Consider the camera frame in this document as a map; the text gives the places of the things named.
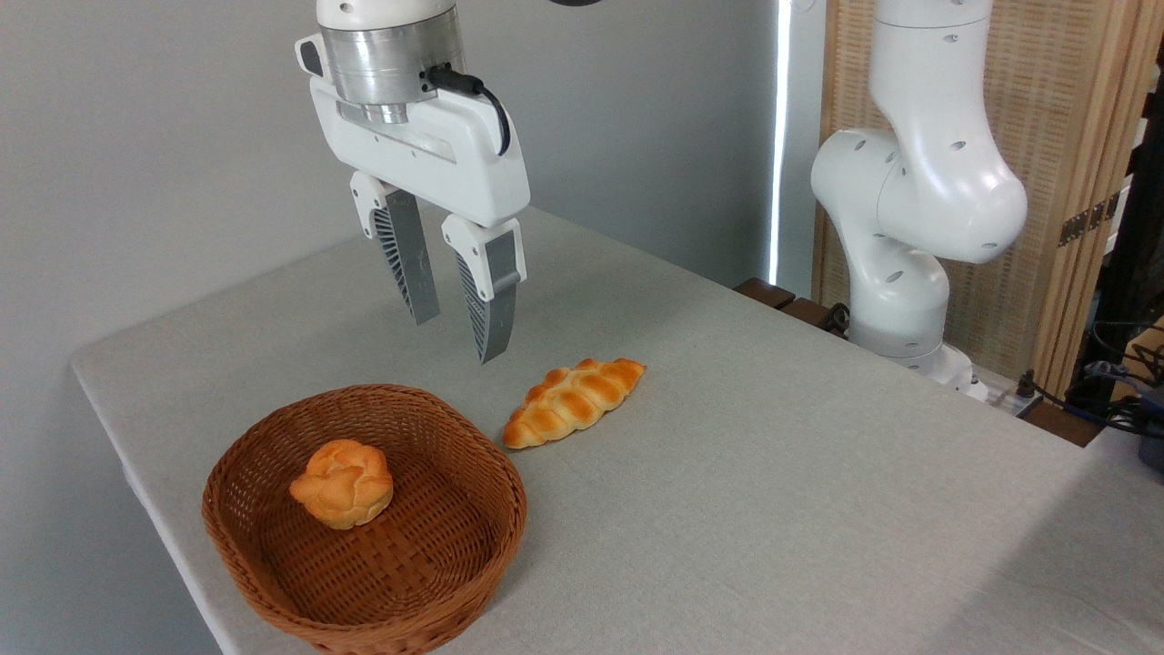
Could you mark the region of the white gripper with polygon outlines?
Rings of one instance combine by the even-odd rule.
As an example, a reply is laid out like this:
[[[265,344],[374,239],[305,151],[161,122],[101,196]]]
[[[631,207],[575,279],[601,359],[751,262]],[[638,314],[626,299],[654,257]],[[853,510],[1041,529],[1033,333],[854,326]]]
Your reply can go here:
[[[406,104],[406,123],[379,123],[338,95],[320,35],[296,42],[296,58],[308,73],[327,144],[359,170],[349,187],[363,232],[378,242],[416,323],[440,314],[419,197],[457,215],[445,219],[442,236],[457,252],[480,361],[506,353],[518,285],[527,279],[512,216],[528,205],[528,175],[511,118],[499,116],[487,97],[440,90]]]

